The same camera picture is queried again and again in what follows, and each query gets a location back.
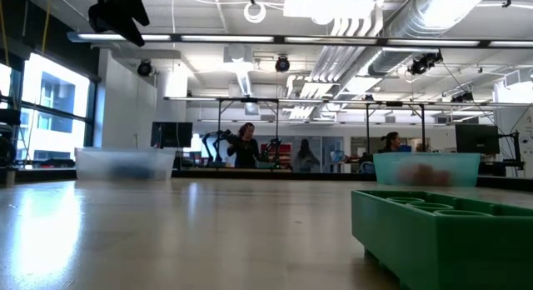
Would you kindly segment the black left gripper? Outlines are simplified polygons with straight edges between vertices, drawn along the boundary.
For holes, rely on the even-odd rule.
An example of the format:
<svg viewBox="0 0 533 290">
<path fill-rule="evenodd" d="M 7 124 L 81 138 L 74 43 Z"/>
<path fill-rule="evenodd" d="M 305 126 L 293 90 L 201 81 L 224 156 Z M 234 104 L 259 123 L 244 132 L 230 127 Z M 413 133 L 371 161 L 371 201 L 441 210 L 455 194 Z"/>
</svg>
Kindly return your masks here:
<svg viewBox="0 0 533 290">
<path fill-rule="evenodd" d="M 95 33 L 115 32 L 130 43 L 138 47 L 145 45 L 136 24 L 135 19 L 143 26 L 150 24 L 147 12 L 142 4 L 142 0 L 103 0 L 105 3 L 112 3 L 124 8 L 126 15 L 113 6 L 91 6 L 88 9 L 89 24 Z"/>
</svg>

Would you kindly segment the black computer monitor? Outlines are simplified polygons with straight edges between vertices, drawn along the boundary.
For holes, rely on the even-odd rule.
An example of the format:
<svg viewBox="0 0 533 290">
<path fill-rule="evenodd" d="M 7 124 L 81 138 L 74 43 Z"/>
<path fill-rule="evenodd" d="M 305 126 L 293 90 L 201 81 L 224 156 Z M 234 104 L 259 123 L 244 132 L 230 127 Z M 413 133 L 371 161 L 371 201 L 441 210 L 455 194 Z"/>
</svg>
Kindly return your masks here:
<svg viewBox="0 0 533 290">
<path fill-rule="evenodd" d="M 157 148 L 189 148 L 192 143 L 190 122 L 153 122 L 151 146 Z"/>
<path fill-rule="evenodd" d="M 494 125 L 455 125 L 456 151 L 459 153 L 500 153 L 499 131 Z"/>
</svg>

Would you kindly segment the clear plastic bin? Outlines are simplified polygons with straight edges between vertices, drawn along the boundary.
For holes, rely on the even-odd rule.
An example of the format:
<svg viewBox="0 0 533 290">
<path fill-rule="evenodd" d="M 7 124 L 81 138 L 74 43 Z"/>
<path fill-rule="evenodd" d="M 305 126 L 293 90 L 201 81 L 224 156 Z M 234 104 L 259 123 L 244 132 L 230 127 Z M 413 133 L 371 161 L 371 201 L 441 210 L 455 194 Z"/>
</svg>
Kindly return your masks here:
<svg viewBox="0 0 533 290">
<path fill-rule="evenodd" d="M 167 180 L 172 176 L 176 151 L 85 147 L 75 150 L 75 158 L 80 180 Z"/>
</svg>

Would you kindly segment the dark desk equipment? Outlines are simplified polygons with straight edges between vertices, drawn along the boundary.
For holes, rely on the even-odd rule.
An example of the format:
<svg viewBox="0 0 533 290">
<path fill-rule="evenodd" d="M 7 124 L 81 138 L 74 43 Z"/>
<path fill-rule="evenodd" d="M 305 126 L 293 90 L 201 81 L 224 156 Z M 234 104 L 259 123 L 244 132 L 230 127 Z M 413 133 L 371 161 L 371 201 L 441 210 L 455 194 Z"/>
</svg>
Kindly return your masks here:
<svg viewBox="0 0 533 290">
<path fill-rule="evenodd" d="M 9 167 L 17 155 L 14 146 L 16 127 L 21 123 L 21 112 L 12 108 L 0 108 L 0 168 Z"/>
</svg>

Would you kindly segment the standing person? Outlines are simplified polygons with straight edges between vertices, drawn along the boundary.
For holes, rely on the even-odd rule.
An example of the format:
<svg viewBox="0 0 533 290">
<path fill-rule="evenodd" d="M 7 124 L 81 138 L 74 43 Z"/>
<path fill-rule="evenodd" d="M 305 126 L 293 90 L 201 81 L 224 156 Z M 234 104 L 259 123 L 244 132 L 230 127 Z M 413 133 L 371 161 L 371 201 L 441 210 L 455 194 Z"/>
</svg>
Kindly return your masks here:
<svg viewBox="0 0 533 290">
<path fill-rule="evenodd" d="M 255 168 L 259 160 L 259 147 L 253 137 L 255 126 L 251 122 L 242 125 L 238 131 L 237 140 L 227 148 L 229 157 L 235 155 L 235 168 Z"/>
</svg>

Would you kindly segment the grey cylindrical stub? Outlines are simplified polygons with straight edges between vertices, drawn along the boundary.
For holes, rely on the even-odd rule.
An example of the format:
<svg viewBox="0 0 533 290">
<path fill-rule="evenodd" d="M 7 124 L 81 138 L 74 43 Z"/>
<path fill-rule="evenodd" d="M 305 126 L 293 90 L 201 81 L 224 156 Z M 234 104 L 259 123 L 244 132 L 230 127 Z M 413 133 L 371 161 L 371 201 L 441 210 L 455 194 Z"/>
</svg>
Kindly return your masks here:
<svg viewBox="0 0 533 290">
<path fill-rule="evenodd" d="M 0 188 L 9 188 L 16 181 L 17 169 L 10 167 L 0 167 Z"/>
</svg>

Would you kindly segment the red storage shelf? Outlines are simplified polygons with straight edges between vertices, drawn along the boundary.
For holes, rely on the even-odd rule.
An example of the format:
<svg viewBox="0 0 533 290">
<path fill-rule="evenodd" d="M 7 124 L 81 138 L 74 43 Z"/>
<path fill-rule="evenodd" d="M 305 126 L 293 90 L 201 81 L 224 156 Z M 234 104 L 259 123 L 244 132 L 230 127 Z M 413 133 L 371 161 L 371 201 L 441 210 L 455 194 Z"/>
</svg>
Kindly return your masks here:
<svg viewBox="0 0 533 290">
<path fill-rule="evenodd" d="M 291 164 L 292 145 L 287 143 L 263 143 L 260 151 L 260 161 L 273 163 L 285 167 Z"/>
</svg>

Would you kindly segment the walking person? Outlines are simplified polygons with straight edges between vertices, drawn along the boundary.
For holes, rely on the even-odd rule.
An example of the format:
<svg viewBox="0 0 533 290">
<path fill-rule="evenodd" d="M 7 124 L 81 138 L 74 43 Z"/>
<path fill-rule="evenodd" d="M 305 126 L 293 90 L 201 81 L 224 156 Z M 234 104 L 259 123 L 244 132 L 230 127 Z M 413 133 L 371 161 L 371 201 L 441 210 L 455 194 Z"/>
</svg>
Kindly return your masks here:
<svg viewBox="0 0 533 290">
<path fill-rule="evenodd" d="M 302 139 L 294 161 L 294 170 L 299 173 L 310 173 L 319 164 L 320 161 L 311 151 L 309 141 L 306 138 Z"/>
</svg>

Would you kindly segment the seated person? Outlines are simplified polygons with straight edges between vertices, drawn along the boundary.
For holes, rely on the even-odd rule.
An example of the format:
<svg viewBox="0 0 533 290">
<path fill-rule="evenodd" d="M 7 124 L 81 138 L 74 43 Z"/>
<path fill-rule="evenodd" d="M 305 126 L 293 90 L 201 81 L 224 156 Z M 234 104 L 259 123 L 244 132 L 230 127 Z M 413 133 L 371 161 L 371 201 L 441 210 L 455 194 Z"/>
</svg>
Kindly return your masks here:
<svg viewBox="0 0 533 290">
<path fill-rule="evenodd" d="M 377 151 L 378 153 L 393 153 L 401 150 L 402 141 L 398 132 L 389 132 L 382 136 L 381 140 L 384 142 L 384 146 Z"/>
</svg>

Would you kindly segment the teal translucent plastic bin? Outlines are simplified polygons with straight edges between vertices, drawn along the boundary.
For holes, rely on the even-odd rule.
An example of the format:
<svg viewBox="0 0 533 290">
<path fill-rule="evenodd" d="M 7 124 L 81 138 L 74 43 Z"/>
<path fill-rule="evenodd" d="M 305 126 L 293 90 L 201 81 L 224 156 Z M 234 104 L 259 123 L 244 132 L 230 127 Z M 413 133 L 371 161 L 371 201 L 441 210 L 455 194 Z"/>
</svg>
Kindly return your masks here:
<svg viewBox="0 0 533 290">
<path fill-rule="evenodd" d="M 400 186 L 474 187 L 479 153 L 385 152 L 373 158 L 381 184 Z"/>
</svg>

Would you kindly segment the green toy brick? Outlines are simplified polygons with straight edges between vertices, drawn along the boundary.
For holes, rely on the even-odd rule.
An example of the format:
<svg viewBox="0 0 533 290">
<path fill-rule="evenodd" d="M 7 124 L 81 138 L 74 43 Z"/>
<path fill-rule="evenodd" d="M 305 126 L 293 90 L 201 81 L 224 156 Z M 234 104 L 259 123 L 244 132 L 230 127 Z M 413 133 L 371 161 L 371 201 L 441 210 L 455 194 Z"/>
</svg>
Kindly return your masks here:
<svg viewBox="0 0 533 290">
<path fill-rule="evenodd" d="M 351 232 L 407 290 L 533 290 L 533 209 L 354 191 Z"/>
</svg>

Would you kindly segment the black aluminium table frame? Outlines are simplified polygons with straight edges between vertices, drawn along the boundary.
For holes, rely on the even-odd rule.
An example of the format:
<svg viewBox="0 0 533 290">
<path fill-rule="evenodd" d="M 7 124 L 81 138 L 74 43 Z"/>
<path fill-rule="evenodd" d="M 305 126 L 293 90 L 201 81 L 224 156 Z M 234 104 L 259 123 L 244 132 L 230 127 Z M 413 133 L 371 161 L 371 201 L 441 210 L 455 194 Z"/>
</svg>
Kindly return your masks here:
<svg viewBox="0 0 533 290">
<path fill-rule="evenodd" d="M 172 171 L 173 178 L 212 178 L 212 179 L 258 179 L 258 180 L 302 180 L 302 181 L 353 181 L 375 182 L 375 174 L 364 173 L 304 173 L 286 170 L 264 170 L 236 168 L 193 168 L 188 171 Z M 24 169 L 15 175 L 16 183 L 39 183 L 76 179 L 74 168 Z M 533 193 L 533 179 L 518 177 L 479 176 L 476 186 Z"/>
</svg>

